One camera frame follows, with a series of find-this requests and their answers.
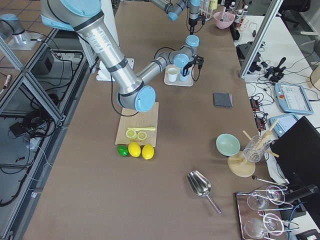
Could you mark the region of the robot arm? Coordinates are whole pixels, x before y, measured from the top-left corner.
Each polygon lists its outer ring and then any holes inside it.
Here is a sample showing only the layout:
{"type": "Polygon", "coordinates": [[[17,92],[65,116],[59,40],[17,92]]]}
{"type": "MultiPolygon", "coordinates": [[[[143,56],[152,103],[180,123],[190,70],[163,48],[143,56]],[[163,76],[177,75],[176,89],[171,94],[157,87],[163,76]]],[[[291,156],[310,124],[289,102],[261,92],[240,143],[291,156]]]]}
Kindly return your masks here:
{"type": "Polygon", "coordinates": [[[156,92],[147,83],[170,64],[181,68],[186,76],[195,63],[200,39],[190,34],[181,49],[160,52],[145,69],[135,74],[104,23],[100,0],[42,0],[40,4],[44,25],[83,35],[119,85],[117,101],[123,108],[149,111],[156,101],[156,92]]]}
{"type": "Polygon", "coordinates": [[[185,9],[189,9],[187,22],[189,24],[189,33],[191,35],[195,33],[195,26],[200,19],[200,0],[178,0],[174,4],[168,0],[151,0],[150,2],[163,10],[172,22],[176,21],[185,9]]]}

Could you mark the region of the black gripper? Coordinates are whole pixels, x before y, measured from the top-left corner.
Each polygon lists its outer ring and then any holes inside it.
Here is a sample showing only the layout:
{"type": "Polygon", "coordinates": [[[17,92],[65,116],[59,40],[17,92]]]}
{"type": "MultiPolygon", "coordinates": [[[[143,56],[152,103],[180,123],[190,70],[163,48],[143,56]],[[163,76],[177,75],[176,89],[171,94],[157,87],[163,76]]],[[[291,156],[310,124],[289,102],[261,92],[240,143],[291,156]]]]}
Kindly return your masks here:
{"type": "Polygon", "coordinates": [[[195,31],[195,26],[198,24],[198,19],[192,19],[192,18],[188,18],[188,25],[189,25],[189,32],[191,35],[194,34],[195,31]]]}
{"type": "Polygon", "coordinates": [[[188,76],[190,74],[189,68],[191,68],[195,64],[196,64],[195,58],[193,60],[191,60],[190,62],[188,62],[187,65],[185,65],[182,69],[182,76],[183,77],[188,76]]]}

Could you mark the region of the third grey robot base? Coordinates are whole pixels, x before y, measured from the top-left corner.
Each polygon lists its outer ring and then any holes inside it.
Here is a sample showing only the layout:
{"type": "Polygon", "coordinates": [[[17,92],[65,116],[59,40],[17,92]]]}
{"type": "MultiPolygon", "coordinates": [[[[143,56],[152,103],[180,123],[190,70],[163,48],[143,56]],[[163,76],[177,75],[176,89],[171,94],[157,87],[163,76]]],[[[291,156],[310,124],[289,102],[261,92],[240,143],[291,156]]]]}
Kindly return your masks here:
{"type": "Polygon", "coordinates": [[[12,50],[31,51],[36,44],[19,18],[15,14],[5,13],[0,16],[0,38],[6,40],[9,37],[12,37],[8,43],[12,50]]]}

